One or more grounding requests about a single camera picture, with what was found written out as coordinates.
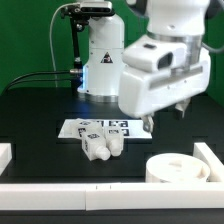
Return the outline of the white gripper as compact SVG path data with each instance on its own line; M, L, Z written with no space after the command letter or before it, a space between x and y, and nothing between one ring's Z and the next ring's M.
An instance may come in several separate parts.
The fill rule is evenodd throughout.
M142 117L143 130L148 133L154 129L149 114L177 103L178 117L183 118L189 105L183 100L204 92L210 79L211 60L205 48L200 50L199 61L185 69L185 43L158 41L147 35L125 49L123 62L119 108L130 117Z

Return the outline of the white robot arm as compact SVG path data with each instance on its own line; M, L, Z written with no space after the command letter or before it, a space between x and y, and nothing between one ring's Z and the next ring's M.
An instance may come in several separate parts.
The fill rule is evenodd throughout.
M126 0L149 19L146 33L125 47L116 15L90 16L89 58L78 92L96 101L115 99L129 117L153 130L155 112L174 105L186 110L205 91L213 48L202 42L205 20L224 9L221 0Z

